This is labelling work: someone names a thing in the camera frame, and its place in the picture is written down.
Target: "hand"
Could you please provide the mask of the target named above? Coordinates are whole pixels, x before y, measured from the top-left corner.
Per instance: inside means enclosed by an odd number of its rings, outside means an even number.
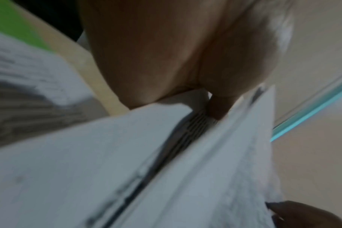
[[[277,228],[342,228],[342,219],[316,207],[293,201],[266,205],[276,213],[272,219]]]
[[[290,0],[78,0],[96,63],[129,108],[190,89],[222,118],[292,34]]]

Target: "open book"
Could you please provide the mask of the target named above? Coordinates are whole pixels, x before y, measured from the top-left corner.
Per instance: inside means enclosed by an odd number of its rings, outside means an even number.
[[[107,117],[57,55],[0,32],[0,227],[273,227],[274,88]]]

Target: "wooden surface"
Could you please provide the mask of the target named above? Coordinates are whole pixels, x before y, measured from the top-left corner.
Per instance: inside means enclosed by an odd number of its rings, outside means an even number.
[[[79,73],[111,116],[128,112],[104,81],[89,51],[25,9],[15,7],[46,44]]]

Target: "teal stripe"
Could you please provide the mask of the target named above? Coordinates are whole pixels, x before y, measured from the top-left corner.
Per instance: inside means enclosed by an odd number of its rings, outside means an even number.
[[[321,97],[310,107],[301,110],[282,124],[274,128],[272,132],[271,142],[284,135],[286,132],[290,131],[297,125],[301,124],[305,120],[309,119],[311,116],[318,113],[320,110],[327,107],[329,104],[335,102],[342,97],[342,84],[332,90],[330,93]]]

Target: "skin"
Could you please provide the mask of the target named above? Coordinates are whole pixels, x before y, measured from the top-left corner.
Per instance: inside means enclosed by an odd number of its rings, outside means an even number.
[[[266,205],[276,213],[272,218],[276,228],[342,228],[341,218],[316,207],[293,201]]]
[[[78,0],[96,63],[129,108],[191,89],[222,118],[276,66],[292,35],[289,0]]]

